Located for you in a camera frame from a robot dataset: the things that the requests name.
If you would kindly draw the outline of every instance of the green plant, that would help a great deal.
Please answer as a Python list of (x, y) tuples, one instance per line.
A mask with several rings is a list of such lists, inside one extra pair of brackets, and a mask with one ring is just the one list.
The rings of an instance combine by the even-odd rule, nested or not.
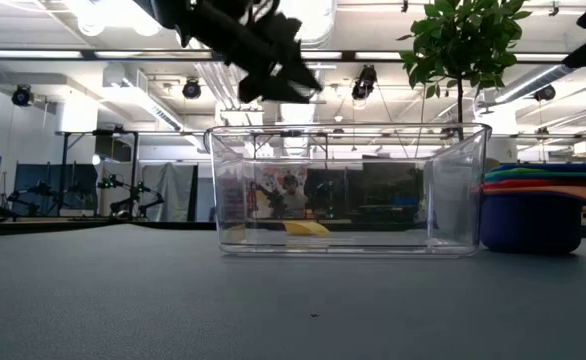
[(440, 81), (457, 86), (458, 122), (462, 122), (462, 82), (481, 89), (503, 87), (504, 69), (516, 63), (508, 50), (522, 36), (516, 20), (525, 0), (435, 0), (424, 5), (426, 19), (415, 21), (410, 35), (413, 51), (400, 51), (409, 83), (428, 86), (426, 98), (440, 96)]

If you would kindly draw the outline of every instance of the person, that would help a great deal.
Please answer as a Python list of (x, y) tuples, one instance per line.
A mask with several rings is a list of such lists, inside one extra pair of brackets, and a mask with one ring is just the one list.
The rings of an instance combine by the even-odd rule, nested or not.
[(286, 206), (284, 208), (284, 217), (286, 218), (304, 218), (304, 210), (306, 205), (306, 196), (298, 191), (297, 178), (294, 175), (288, 174), (283, 181), (284, 194), (283, 202)]

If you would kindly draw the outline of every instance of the table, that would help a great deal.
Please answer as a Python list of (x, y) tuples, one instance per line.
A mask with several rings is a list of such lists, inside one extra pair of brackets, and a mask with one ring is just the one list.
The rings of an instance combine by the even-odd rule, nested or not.
[(0, 237), (0, 359), (586, 359), (575, 255), (241, 257), (212, 231)]

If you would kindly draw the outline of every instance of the white wall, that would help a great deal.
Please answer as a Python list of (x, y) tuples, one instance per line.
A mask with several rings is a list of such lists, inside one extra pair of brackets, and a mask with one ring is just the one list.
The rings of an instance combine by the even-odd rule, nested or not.
[[(6, 189), (7, 195), (14, 190), (16, 164), (60, 164), (62, 162), (63, 138), (55, 135), (63, 114), (63, 105), (57, 114), (36, 107), (20, 108), (11, 103), (9, 96), (0, 92), (0, 196)], [(86, 137), (70, 151), (68, 162), (90, 163), (94, 153), (95, 140)], [(6, 184), (2, 182), (5, 173)]]

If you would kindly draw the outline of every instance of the blue bowl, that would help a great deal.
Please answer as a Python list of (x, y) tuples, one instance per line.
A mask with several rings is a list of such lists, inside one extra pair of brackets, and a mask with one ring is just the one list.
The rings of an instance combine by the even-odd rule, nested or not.
[(480, 241), (491, 251), (567, 254), (580, 246), (582, 201), (531, 193), (484, 195)]

